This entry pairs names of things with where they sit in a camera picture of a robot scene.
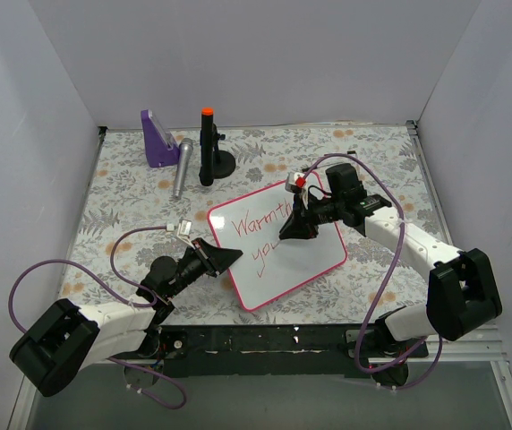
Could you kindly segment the pink framed whiteboard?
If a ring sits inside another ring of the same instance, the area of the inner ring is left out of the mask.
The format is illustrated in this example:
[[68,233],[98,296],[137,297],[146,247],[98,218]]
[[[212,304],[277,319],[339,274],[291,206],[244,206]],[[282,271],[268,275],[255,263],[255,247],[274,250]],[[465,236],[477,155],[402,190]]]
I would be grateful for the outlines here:
[[335,223],[311,240],[279,238],[293,207],[282,181],[212,207],[207,222],[218,246],[243,252],[229,268],[241,306],[252,312],[347,260]]

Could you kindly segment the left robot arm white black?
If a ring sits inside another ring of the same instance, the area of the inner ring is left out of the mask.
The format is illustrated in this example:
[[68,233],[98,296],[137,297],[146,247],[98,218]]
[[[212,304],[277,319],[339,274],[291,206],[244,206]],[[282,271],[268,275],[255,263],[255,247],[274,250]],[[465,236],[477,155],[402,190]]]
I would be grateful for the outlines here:
[[197,237],[179,260],[160,256],[150,265],[138,291],[100,305],[55,301],[9,353],[10,360],[38,391],[50,397],[87,366],[121,353],[153,357],[160,337],[154,331],[175,310],[171,299],[207,275],[226,272],[243,252]]

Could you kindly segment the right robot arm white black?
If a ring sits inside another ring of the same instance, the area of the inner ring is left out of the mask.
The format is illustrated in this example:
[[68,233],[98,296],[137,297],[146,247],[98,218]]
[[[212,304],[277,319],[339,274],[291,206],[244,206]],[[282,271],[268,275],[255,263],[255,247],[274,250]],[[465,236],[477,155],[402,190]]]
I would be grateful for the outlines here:
[[304,173],[291,173],[286,190],[293,209],[279,237],[313,239],[320,226],[342,222],[362,236],[398,253],[428,283],[422,305],[403,306],[379,317],[369,332],[370,344],[394,356],[408,340],[438,334],[458,340],[497,318],[502,303],[489,257],[474,248],[462,251],[406,222],[392,202],[369,194],[353,165],[340,163],[326,171],[329,189],[318,198]]

